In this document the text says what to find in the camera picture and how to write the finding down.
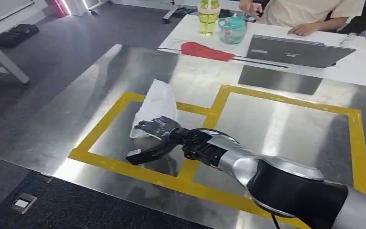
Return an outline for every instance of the cable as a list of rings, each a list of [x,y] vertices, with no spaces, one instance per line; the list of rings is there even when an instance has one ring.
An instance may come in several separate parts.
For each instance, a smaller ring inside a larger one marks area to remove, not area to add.
[[[173,50],[173,51],[182,51],[182,50],[178,50],[178,49],[170,49],[170,48],[157,48],[156,50],[159,50],[159,49],[166,49],[166,50]]]
[[[275,228],[280,229],[280,226],[278,225],[277,219],[275,218],[275,215],[273,213],[271,213],[273,221],[274,221],[274,225]]]
[[[262,63],[262,62],[256,62],[256,61],[242,60],[242,59],[237,59],[235,57],[233,57],[231,60],[245,61],[245,62],[249,62],[249,63],[258,63],[258,64],[270,65],[270,66],[274,66],[274,67],[281,67],[281,68],[288,68],[288,66],[283,66],[283,65],[278,65],[278,64],[272,64],[272,63]]]
[[[221,135],[225,135],[227,137],[230,137],[232,138],[233,140],[235,140],[235,138],[227,135],[226,133],[222,132],[222,131],[219,131],[219,130],[214,130],[214,129],[209,129],[209,128],[196,128],[196,129],[193,129],[193,130],[209,130],[209,131],[213,131],[213,132],[216,132],[216,133],[219,133]]]

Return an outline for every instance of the yellow tape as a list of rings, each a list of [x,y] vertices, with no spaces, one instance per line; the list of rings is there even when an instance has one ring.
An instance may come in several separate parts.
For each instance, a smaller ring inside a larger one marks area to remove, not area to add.
[[[348,128],[350,134],[351,167],[353,186],[366,193],[366,142],[363,121],[359,110],[349,110]]]
[[[361,113],[359,110],[327,104],[316,104],[307,101],[291,99],[276,94],[229,85],[221,86],[211,108],[179,102],[177,102],[177,108],[182,111],[205,115],[206,119],[203,123],[203,128],[214,128],[230,93],[244,94],[252,97],[347,115],[349,120],[353,183],[357,190],[366,193],[366,146],[361,121]],[[156,171],[132,166],[122,161],[89,153],[91,146],[99,139],[113,119],[116,118],[116,116],[123,110],[125,105],[132,101],[141,102],[143,99],[144,95],[124,93],[114,104],[114,106],[92,129],[92,131],[85,137],[85,139],[82,140],[77,148],[72,150],[68,157],[152,184],[157,184],[162,187],[183,192],[188,195],[203,198],[221,205],[240,209],[258,216],[268,218],[270,217],[269,213],[257,207],[257,205],[248,198],[193,183],[192,178],[194,177],[197,170],[199,164],[198,161],[185,160],[179,171],[179,175],[177,177],[172,177],[166,174],[158,173]],[[308,228],[304,223],[297,219],[279,218],[279,221],[298,228]]]
[[[206,199],[217,204],[250,212],[261,217],[270,218],[270,213],[262,210],[253,201],[242,196],[209,188],[193,182],[187,182],[179,179],[178,177],[173,177],[138,166],[132,166],[119,160],[111,159],[98,154],[79,151],[78,149],[73,149],[68,158],[101,167],[103,169],[125,176],[138,178],[148,183],[156,184],[197,198]],[[308,228],[307,225],[298,219],[278,217],[277,220],[294,227],[305,229]]]

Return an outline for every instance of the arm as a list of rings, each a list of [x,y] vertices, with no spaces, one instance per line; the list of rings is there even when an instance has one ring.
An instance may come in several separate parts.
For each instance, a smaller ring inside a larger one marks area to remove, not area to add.
[[[295,26],[288,31],[288,34],[297,34],[300,36],[307,36],[315,31],[330,31],[341,28],[347,21],[347,17],[331,18],[323,22],[306,23]]]
[[[257,11],[263,13],[262,5],[253,3],[253,0],[240,0],[239,9],[252,14],[256,18],[256,21],[260,20],[260,17],[257,15]]]
[[[231,175],[272,216],[298,217],[311,229],[366,229],[366,194],[325,181],[317,168],[255,154],[221,131],[185,129],[164,116],[134,128],[163,139],[163,144],[127,156],[133,165],[158,160],[182,145],[185,158]]]

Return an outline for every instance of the laptop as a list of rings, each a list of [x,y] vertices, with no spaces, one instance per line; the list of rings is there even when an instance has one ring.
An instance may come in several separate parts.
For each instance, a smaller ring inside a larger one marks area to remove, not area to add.
[[[320,42],[253,35],[246,57],[327,68],[354,51],[355,49],[328,46]]]

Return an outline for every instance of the stainless steel table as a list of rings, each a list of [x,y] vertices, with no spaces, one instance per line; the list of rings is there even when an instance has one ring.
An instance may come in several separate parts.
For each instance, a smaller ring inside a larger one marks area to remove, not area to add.
[[[366,192],[366,87],[121,45],[26,123],[0,159],[212,228],[274,228],[234,179],[180,149],[143,167],[125,162],[148,146],[129,131],[153,79],[172,87],[184,127],[216,128]]]

